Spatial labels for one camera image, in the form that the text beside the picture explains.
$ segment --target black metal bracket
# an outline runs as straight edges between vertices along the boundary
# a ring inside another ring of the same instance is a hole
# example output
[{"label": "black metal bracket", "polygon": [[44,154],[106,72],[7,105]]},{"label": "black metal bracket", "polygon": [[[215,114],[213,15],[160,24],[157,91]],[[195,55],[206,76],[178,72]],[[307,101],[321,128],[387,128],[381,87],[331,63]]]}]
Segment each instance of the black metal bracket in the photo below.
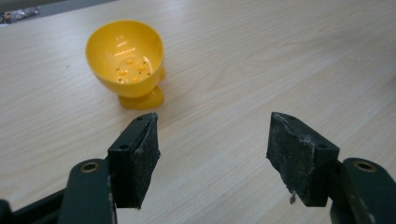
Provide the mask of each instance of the black metal bracket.
[{"label": "black metal bracket", "polygon": [[105,160],[77,164],[67,187],[12,213],[0,200],[0,224],[117,223],[118,208],[139,209],[160,158],[157,114],[134,119]]},{"label": "black metal bracket", "polygon": [[305,206],[333,201],[333,223],[396,223],[396,183],[380,165],[337,160],[339,148],[299,119],[273,112],[267,158]]}]

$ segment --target yellow bowl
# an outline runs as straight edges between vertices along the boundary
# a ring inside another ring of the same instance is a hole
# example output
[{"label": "yellow bowl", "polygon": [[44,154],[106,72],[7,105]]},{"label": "yellow bowl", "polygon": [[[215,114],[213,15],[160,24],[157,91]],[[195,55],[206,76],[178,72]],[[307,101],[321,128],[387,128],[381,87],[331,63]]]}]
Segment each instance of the yellow bowl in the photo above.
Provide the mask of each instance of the yellow bowl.
[{"label": "yellow bowl", "polygon": [[85,49],[99,81],[119,96],[120,104],[150,109],[163,103],[157,87],[164,79],[163,42],[139,21],[113,21],[96,30]]}]

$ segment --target wood grain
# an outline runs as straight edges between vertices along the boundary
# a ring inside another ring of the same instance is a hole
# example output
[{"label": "wood grain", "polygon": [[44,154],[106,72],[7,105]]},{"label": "wood grain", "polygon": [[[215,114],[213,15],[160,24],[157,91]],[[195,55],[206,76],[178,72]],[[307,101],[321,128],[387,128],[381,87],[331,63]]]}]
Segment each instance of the wood grain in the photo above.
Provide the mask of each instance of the wood grain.
[{"label": "wood grain", "polygon": [[394,1],[117,1],[0,28],[0,198],[13,209],[64,188],[132,118],[85,61],[114,20],[165,48],[162,157],[141,210],[119,223],[331,223],[265,159],[270,113],[291,114],[396,177]]}]

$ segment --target bowl base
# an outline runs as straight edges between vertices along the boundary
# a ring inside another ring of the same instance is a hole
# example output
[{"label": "bowl base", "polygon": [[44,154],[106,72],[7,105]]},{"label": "bowl base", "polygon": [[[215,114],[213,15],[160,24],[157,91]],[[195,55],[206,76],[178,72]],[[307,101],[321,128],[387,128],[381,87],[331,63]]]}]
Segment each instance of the bowl base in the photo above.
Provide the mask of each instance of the bowl base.
[{"label": "bowl base", "polygon": [[128,98],[119,96],[120,105],[127,109],[146,110],[158,107],[163,104],[163,91],[155,87],[149,94],[138,98]]}]

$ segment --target light wood surface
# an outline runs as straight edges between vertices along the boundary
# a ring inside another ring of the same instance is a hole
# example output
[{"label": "light wood surface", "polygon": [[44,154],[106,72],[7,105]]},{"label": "light wood surface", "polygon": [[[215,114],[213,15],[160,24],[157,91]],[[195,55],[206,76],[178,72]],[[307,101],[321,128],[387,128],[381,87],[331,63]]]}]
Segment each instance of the light wood surface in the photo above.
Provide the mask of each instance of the light wood surface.
[{"label": "light wood surface", "polygon": [[270,113],[293,115],[396,177],[396,2],[117,1],[0,28],[0,198],[65,187],[148,111],[119,106],[85,60],[90,34],[139,20],[165,48],[162,157],[119,223],[331,223],[289,203],[265,159]]}]

